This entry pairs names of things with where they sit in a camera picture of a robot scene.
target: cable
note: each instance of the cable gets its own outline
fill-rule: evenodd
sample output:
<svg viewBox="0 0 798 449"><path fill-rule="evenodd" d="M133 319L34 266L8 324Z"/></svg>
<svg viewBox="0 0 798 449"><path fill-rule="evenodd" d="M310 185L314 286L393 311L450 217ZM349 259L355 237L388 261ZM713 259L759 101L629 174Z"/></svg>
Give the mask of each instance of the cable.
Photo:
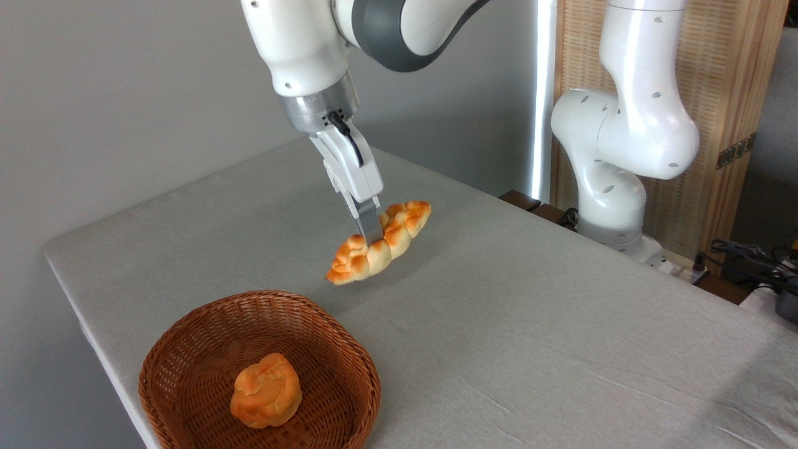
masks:
<svg viewBox="0 0 798 449"><path fill-rule="evenodd" d="M568 208L565 209L565 215L563 218L560 219L559 225L560 226L568 226L570 225L573 228L576 228L576 224L579 222L579 210L577 208Z"/></svg>
<svg viewBox="0 0 798 449"><path fill-rule="evenodd" d="M710 262L712 262L712 263L714 263L714 264L716 264L718 266L721 266L722 268L727 268L728 270L730 270L732 272L735 272L736 274L738 274L740 276L746 276L749 279L758 280L762 284L767 284L767 285L770 285L771 287L774 287L774 288L784 289L784 290L787 290L788 292L792 293L793 295L798 295L798 288L795 288L794 284L790 284L789 282L783 282L781 280L775 280L773 276L768 276L768 277L760 276L760 275L757 275L757 274L753 274L753 273L750 273L750 272L743 271L743 270L741 270L739 268L734 268L731 265L724 264L723 262L721 262L719 260L713 259L712 257L710 257L709 255L707 255L704 252L699 252L698 255L703 257L704 260L708 260L708 261L710 261Z"/></svg>
<svg viewBox="0 0 798 449"><path fill-rule="evenodd" d="M769 271L788 271L798 275L798 270L782 262L776 261L775 257L769 256L762 248L754 244L739 244L731 240L715 239L710 243L713 254L725 253L745 258L752 264L766 268Z"/></svg>
<svg viewBox="0 0 798 449"><path fill-rule="evenodd" d="M352 129L344 121L343 113L338 115L338 113L335 111L330 112L327 114L327 119L335 127L335 129L338 130L339 133L343 134L347 139L349 139L349 142L352 144L352 148L354 149L354 154L358 157L358 167L362 167L363 156L360 154L360 149L358 148L357 142L355 142L354 138L352 137Z"/></svg>

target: gray tablecloth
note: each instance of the gray tablecloth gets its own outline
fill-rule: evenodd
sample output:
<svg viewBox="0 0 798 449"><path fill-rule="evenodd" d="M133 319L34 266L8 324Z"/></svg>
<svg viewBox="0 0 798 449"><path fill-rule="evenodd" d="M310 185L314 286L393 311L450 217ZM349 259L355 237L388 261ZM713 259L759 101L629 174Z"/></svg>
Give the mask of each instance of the gray tablecloth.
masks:
<svg viewBox="0 0 798 449"><path fill-rule="evenodd" d="M307 296L369 351L368 447L798 447L798 336L496 198L375 150L384 204L433 205L373 279L324 280L354 231L299 141L45 252L144 441L141 363L237 292Z"/></svg>

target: brown basket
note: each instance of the brown basket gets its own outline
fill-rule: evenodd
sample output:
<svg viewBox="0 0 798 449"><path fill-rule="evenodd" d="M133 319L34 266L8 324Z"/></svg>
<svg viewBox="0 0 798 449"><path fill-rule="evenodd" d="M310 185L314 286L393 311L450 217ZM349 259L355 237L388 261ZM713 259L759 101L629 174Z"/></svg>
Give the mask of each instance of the brown basket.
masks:
<svg viewBox="0 0 798 449"><path fill-rule="evenodd" d="M272 352L302 389L280 427L252 429L230 413L236 376ZM144 360L141 406L163 447L362 447L380 406L369 354L319 306L279 291L247 292L178 320Z"/></svg>

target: bread roll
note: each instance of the bread roll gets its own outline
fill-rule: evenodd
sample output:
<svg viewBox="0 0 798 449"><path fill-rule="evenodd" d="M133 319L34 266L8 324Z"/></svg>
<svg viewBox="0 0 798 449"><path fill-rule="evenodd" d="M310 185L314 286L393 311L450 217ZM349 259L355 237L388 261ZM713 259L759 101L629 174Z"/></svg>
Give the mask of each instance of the bread roll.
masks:
<svg viewBox="0 0 798 449"><path fill-rule="evenodd" d="M405 253L410 241L427 224L432 206L426 201L390 205L380 214L383 238L368 246L363 236L354 235L338 248L327 280L344 285L373 276Z"/></svg>
<svg viewBox="0 0 798 449"><path fill-rule="evenodd" d="M283 425L302 402L294 367L275 352L247 368L235 379L230 413L249 427Z"/></svg>

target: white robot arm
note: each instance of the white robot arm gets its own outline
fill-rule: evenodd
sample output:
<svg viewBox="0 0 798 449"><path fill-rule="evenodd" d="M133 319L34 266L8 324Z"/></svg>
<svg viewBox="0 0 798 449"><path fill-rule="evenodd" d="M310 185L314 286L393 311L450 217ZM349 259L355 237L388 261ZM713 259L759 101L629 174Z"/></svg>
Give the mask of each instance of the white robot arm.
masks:
<svg viewBox="0 0 798 449"><path fill-rule="evenodd" d="M698 151L676 84L686 3L608 0L599 56L618 93L572 89L551 116L576 174L579 233L654 267L662 248L642 234L646 191L635 174L672 179Z"/></svg>
<svg viewBox="0 0 798 449"><path fill-rule="evenodd" d="M488 0L242 0L255 46L291 124L324 157L360 234L382 238L377 195L383 184L352 117L358 96L349 75L351 46L385 67L426 67Z"/></svg>

